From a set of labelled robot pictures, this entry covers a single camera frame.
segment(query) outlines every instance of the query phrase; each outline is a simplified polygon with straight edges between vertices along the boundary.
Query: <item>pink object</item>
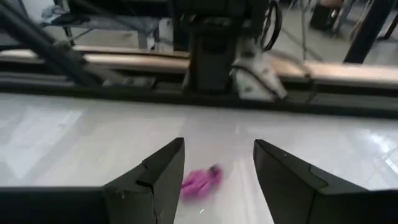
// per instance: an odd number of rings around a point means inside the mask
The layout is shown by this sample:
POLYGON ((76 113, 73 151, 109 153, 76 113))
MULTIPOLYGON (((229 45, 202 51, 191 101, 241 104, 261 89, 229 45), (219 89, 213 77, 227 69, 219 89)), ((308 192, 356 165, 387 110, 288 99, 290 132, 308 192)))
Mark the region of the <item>pink object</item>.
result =
POLYGON ((182 182, 182 196, 204 197, 210 189, 221 182, 222 176, 223 171, 219 165, 213 165, 208 170, 194 170, 182 182))

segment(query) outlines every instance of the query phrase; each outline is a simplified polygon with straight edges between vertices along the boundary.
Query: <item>white table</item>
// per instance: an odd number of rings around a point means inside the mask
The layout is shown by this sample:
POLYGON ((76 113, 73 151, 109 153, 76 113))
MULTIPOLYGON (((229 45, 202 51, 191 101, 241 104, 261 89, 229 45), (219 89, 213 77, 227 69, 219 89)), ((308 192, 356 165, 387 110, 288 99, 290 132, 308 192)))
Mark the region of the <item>white table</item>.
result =
POLYGON ((181 136, 185 173, 220 163, 224 181, 175 223, 272 223, 255 139, 368 189, 398 187, 397 121, 0 94, 0 184, 102 185, 181 136))

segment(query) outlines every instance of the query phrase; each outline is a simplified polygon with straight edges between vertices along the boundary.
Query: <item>cable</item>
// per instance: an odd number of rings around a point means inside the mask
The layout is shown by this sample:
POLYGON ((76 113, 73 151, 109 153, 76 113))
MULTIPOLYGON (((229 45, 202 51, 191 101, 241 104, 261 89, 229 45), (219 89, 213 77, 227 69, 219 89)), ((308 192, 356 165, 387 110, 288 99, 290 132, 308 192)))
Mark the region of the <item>cable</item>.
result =
POLYGON ((279 50, 270 50, 268 51, 269 54, 272 56, 275 56, 279 59, 282 60, 288 60, 289 62, 293 63, 294 65, 298 66, 299 69, 301 69, 304 72, 304 78, 307 79, 308 84, 311 86, 311 92, 308 94, 308 98, 305 100, 306 103, 310 103, 314 97, 317 96, 318 94, 318 87, 315 82, 315 79, 313 78, 313 72, 311 71, 310 68, 308 68, 302 60, 295 58, 285 52, 279 51, 279 50))
MULTIPOLYGON (((302 47, 302 43, 300 42, 300 40, 295 37, 293 34, 291 34, 289 31, 287 31, 285 28, 281 28, 281 30, 284 34, 286 34, 286 36, 295 44, 299 45, 300 47, 302 47)), ((323 62, 322 56, 319 55, 318 53, 316 53, 316 51, 312 50, 310 47, 306 47, 306 51, 308 54, 310 54, 315 60, 319 61, 319 62, 323 62)))
POLYGON ((268 51, 274 46, 276 40, 278 39, 281 27, 282 27, 282 11, 279 8, 278 2, 276 0, 272 0, 269 3, 268 13, 265 16, 265 26, 261 36, 261 47, 263 51, 268 51), (267 45, 265 45, 267 33, 271 25, 273 11, 275 12, 275 27, 271 35, 270 41, 268 42, 267 45))
POLYGON ((303 60, 307 59, 307 36, 305 35, 305 13, 307 12, 307 6, 304 7, 304 0, 300 0, 301 10, 301 37, 302 37, 302 48, 303 48, 303 60))
MULTIPOLYGON (((300 9, 301 9, 301 24, 302 24, 302 42, 301 42, 301 48, 303 49, 303 60, 307 59, 307 52, 314 57, 315 59, 318 59, 319 61, 322 61, 322 57, 319 56, 317 53, 315 53, 313 50, 308 49, 307 48, 307 36, 305 34, 305 13, 307 11, 307 9, 309 8, 310 5, 310 1, 308 2, 308 4, 304 7, 304 2, 303 0, 300 1, 300 9)), ((263 51, 267 51, 269 52, 271 55, 278 57, 282 60, 288 60, 289 62, 294 63, 296 66, 298 66, 301 70, 304 71, 304 77, 307 79, 308 84, 311 86, 311 92, 308 96, 308 98, 305 100, 306 103, 310 103, 314 97, 316 97, 316 95, 318 94, 317 92, 317 84, 315 83, 315 80, 312 77, 312 71, 306 66, 304 65, 304 63, 291 56, 288 55, 284 52, 281 51, 270 51, 272 49, 272 47, 274 46, 280 31, 285 32, 286 35, 296 44, 299 43, 299 41, 296 39, 294 40, 294 36, 292 34, 290 34, 289 32, 287 32, 287 30, 285 30, 282 27, 282 11, 278 5, 278 2, 276 0, 271 0, 270 4, 269 4, 269 10, 268 10, 268 14, 266 14, 265 16, 265 25, 264 25, 264 31, 261 37, 261 46, 263 51), (266 39, 266 35, 267 32, 269 30, 269 27, 271 25, 271 18, 272 18, 272 12, 275 11, 275 27, 274 27, 274 32, 272 34, 271 40, 269 41, 269 43, 264 46, 265 44, 265 39, 266 39)), ((258 78, 253 72, 249 71, 247 68, 241 68, 241 69, 246 69, 246 72, 250 75, 252 75, 267 91, 271 92, 274 96, 276 95, 277 97, 278 94, 276 94, 275 92, 272 92, 269 90, 269 87, 260 79, 258 78)))
POLYGON ((256 73, 254 73, 253 70, 251 70, 248 67, 242 66, 242 65, 232 65, 232 69, 238 69, 238 70, 242 70, 244 72, 246 72, 247 74, 249 74, 251 77, 253 77, 262 87, 263 89, 265 89, 265 91, 269 92, 272 94, 272 96, 274 96, 277 99, 283 100, 276 92, 275 90, 271 89, 266 83, 264 83, 263 80, 261 80, 261 78, 259 78, 256 73))
POLYGON ((360 25, 360 23, 363 22, 365 16, 368 14, 369 6, 370 6, 370 3, 371 3, 371 2, 373 2, 373 0, 368 0, 368 2, 366 3, 365 8, 364 8, 364 10, 363 10, 361 16, 359 17, 358 21, 356 21, 355 26, 353 27, 353 29, 351 30, 351 32, 349 32, 349 37, 352 37, 352 36, 353 36, 353 33, 354 33, 354 31, 356 30, 356 28, 360 25))

